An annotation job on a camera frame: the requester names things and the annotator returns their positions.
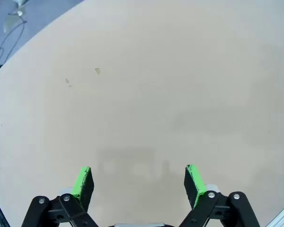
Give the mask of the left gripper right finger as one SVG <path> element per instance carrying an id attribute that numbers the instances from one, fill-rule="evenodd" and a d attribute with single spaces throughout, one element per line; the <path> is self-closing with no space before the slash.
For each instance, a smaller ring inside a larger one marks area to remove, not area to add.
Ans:
<path id="1" fill-rule="evenodd" d="M 191 211 L 181 227 L 205 227 L 216 219 L 224 227 L 258 227 L 259 222 L 245 193 L 232 192 L 228 196 L 204 184 L 195 165 L 185 168 L 184 187 Z"/>

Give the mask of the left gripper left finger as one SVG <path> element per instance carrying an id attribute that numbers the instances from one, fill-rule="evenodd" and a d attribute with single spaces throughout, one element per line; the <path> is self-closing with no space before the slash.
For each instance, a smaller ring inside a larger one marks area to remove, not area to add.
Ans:
<path id="1" fill-rule="evenodd" d="M 58 195 L 53 200 L 45 196 L 34 197 L 22 226 L 58 227 L 61 223 L 69 223 L 72 227 L 96 227 L 97 224 L 88 214 L 93 190 L 91 168 L 83 167 L 71 193 Z"/>

